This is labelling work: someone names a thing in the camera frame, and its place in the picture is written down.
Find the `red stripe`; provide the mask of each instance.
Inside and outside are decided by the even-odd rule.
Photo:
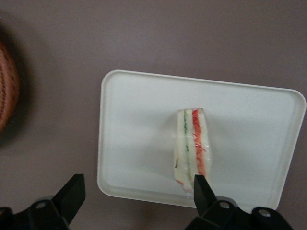
[[[204,165],[204,158],[203,158],[203,151],[206,151],[201,145],[201,126],[200,121],[198,119],[198,111],[194,110],[192,112],[193,118],[193,126],[195,133],[194,135],[194,143],[196,148],[196,162],[197,162],[197,169],[198,173],[201,175],[206,176],[206,170]]]

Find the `wrapped sandwich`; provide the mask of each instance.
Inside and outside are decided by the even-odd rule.
[[[185,191],[193,191],[194,176],[209,179],[212,155],[204,110],[179,110],[177,144],[174,154],[174,175]]]

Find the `woven basket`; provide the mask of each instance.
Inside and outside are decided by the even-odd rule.
[[[19,97],[19,84],[15,63],[0,42],[0,132],[13,115]]]

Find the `black clamp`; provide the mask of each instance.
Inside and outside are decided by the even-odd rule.
[[[194,202],[199,217],[186,230],[293,230],[273,209],[256,207],[248,214],[228,200],[218,200],[202,175],[195,176]]]
[[[75,174],[51,200],[35,202],[17,214],[9,207],[0,207],[0,229],[69,230],[84,200],[84,175]]]

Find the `green stripe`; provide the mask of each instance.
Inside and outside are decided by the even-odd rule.
[[[188,164],[188,178],[190,179],[190,182],[192,183],[192,177],[191,177],[191,165],[190,165],[190,151],[189,151],[189,146],[188,146],[188,124],[187,124],[187,112],[184,110],[184,137],[185,137],[185,142],[186,142],[186,156],[187,156],[187,164]]]

